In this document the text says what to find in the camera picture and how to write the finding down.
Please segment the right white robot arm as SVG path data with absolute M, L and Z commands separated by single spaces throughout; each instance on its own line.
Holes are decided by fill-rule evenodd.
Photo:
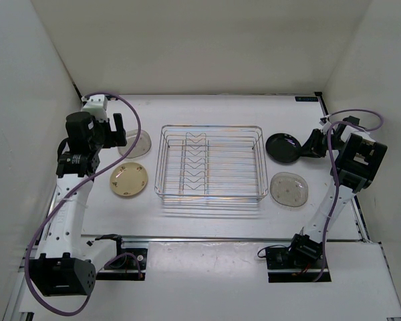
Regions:
M 300 268 L 325 257 L 327 235 L 345 206 L 374 180 L 388 147 L 370 137 L 356 117 L 321 119 L 320 146 L 331 161 L 329 189 L 313 217 L 293 236 L 287 261 Z

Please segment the clear glass plate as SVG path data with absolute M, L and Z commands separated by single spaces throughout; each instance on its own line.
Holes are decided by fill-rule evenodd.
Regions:
M 137 133 L 138 133 L 137 130 L 130 130 L 126 133 L 126 142 L 127 142 L 126 146 L 118 147 L 118 152 L 120 153 L 121 156 L 126 154 L 127 150 L 132 146 Z M 141 130 L 139 139 L 135 147 L 126 156 L 126 158 L 137 158 L 139 156 L 145 155 L 150 150 L 151 146 L 152 146 L 152 141 L 150 135 L 145 130 Z
M 269 189 L 273 200 L 285 207 L 302 207 L 309 196 L 307 182 L 303 177 L 294 173 L 275 174 L 271 179 Z

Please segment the black round plate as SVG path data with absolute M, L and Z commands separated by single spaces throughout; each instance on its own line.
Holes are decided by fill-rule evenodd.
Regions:
M 265 150 L 275 162 L 291 164 L 299 159 L 301 145 L 299 141 L 290 134 L 276 133 L 267 139 Z

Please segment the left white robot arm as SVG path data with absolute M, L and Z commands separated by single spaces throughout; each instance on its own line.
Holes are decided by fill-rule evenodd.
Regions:
M 98 120 L 89 112 L 75 112 L 66 118 L 67 138 L 57 152 L 57 205 L 50 215 L 43 245 L 29 260 L 29 279 L 45 297 L 89 296 L 96 274 L 104 263 L 118 268 L 127 252 L 105 241 L 90 247 L 82 240 L 82 225 L 93 175 L 100 165 L 103 148 L 126 145 L 121 114 Z

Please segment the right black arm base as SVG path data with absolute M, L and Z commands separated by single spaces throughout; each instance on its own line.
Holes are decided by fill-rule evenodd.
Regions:
M 273 244 L 260 248 L 257 258 L 267 265 L 267 277 L 270 284 L 331 282 L 331 274 L 325 265 L 321 271 L 323 258 L 318 260 L 303 258 L 291 253 L 288 246 Z

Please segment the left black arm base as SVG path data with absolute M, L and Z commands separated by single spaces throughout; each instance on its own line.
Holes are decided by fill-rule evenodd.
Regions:
M 125 247 L 118 234 L 105 234 L 86 241 L 89 259 L 96 269 L 96 279 L 102 281 L 144 281 L 148 249 Z

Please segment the cream patterned round plate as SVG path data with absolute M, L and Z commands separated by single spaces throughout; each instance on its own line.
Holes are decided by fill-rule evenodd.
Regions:
M 110 175 L 110 188 L 120 197 L 134 197 L 148 184 L 148 172 L 144 165 L 135 162 L 117 166 Z

